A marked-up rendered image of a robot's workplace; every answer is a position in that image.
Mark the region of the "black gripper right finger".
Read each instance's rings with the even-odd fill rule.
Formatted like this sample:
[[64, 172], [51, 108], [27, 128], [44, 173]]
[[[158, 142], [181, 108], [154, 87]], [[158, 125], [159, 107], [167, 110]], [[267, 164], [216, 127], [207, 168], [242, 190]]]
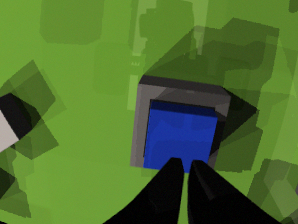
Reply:
[[200, 160], [190, 168], [186, 213], [189, 224], [281, 224]]

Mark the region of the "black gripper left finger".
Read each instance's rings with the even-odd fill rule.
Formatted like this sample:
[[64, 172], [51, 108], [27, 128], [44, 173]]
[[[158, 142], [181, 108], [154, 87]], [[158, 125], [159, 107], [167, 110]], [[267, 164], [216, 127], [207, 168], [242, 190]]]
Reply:
[[170, 157], [132, 202], [102, 224], [178, 224], [185, 172], [180, 157]]

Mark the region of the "blue button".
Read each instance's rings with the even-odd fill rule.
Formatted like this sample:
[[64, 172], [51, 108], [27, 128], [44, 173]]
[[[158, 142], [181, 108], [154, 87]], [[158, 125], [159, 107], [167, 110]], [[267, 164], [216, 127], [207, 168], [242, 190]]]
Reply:
[[180, 157], [186, 173], [193, 160], [214, 169], [230, 99], [221, 85], [142, 75], [129, 167], [160, 171]]

